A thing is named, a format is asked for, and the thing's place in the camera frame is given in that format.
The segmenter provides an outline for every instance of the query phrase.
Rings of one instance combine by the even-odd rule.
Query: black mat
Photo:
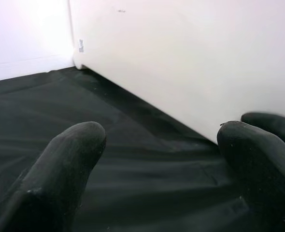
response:
[[[215,144],[75,68],[0,81],[0,200],[54,136],[84,121],[99,122],[108,140],[74,232],[255,230]]]

